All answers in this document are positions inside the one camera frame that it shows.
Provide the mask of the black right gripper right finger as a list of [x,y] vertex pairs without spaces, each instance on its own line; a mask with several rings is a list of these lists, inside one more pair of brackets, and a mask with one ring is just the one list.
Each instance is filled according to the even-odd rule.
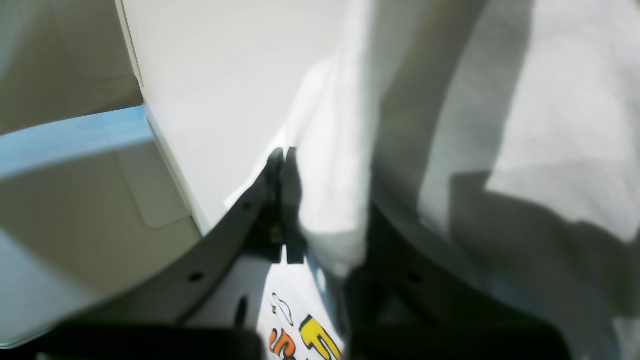
[[420,254],[377,206],[366,261],[345,285],[351,360],[569,360],[546,321],[467,285]]

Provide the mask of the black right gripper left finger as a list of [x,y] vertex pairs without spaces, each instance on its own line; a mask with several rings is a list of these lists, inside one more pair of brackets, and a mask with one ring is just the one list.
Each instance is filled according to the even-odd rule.
[[257,180],[160,274],[39,338],[49,360],[262,360],[256,331],[273,264],[302,264],[297,150],[275,149]]

